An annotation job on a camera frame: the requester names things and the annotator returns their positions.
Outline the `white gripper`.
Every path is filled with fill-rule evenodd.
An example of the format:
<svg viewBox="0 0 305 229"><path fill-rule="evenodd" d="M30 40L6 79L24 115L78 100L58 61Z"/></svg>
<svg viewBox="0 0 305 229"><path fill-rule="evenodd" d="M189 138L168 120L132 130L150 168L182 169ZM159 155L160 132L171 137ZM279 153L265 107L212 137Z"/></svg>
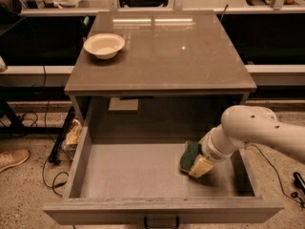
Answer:
<svg viewBox="0 0 305 229"><path fill-rule="evenodd" d="M211 162L222 162L229 159L232 154L224 154L216 149L212 141L212 131L208 131L200 140L201 153L195 159L193 166L188 173L190 177L200 178L213 168Z"/></svg>

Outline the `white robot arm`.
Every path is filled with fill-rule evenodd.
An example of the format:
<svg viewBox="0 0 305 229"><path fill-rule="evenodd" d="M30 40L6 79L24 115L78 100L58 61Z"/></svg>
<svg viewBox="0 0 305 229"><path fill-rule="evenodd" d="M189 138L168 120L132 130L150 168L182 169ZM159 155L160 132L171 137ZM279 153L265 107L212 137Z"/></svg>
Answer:
<svg viewBox="0 0 305 229"><path fill-rule="evenodd" d="M211 171L216 162L231 157L247 144L262 144L305 162L305 128L277 120L265 107L236 105L221 116L220 124L199 141L199 153L189 160L187 174L199 178Z"/></svg>

